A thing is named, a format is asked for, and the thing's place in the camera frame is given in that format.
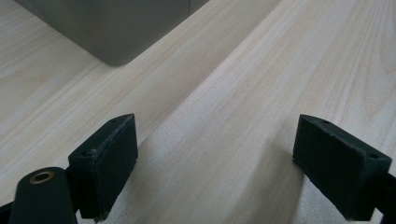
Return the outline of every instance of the wood grain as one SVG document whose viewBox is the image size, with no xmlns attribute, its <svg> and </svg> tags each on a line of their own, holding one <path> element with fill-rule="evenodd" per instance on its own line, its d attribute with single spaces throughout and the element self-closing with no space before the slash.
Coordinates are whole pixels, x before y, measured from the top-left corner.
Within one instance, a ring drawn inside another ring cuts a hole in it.
<svg viewBox="0 0 396 224">
<path fill-rule="evenodd" d="M 291 162 L 298 116 L 396 158 L 396 4 L 212 0 L 109 67 L 4 0 L 0 106 L 0 204 L 135 113 L 139 159 L 105 223 L 345 223 Z"/>
</svg>

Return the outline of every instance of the light wood surface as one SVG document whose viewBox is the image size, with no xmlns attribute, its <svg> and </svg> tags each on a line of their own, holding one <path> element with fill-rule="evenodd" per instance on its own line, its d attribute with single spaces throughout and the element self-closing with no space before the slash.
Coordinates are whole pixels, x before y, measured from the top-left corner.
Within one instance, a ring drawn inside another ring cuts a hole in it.
<svg viewBox="0 0 396 224">
<path fill-rule="evenodd" d="M 135 113 L 139 159 L 105 223 L 345 223 L 291 161 L 298 117 L 396 159 L 396 2 L 211 0 L 109 67 L 3 0 L 0 106 L 0 204 Z"/>
</svg>

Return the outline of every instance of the wooden table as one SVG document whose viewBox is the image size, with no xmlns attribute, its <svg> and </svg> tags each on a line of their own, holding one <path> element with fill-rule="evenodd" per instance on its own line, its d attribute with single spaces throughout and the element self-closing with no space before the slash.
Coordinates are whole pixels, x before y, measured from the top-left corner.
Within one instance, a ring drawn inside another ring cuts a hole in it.
<svg viewBox="0 0 396 224">
<path fill-rule="evenodd" d="M 139 159 L 105 223 L 344 223 L 291 161 L 298 117 L 396 159 L 396 3 L 212 0 L 109 67 L 3 0 L 0 106 L 0 204 L 135 113 Z"/>
</svg>

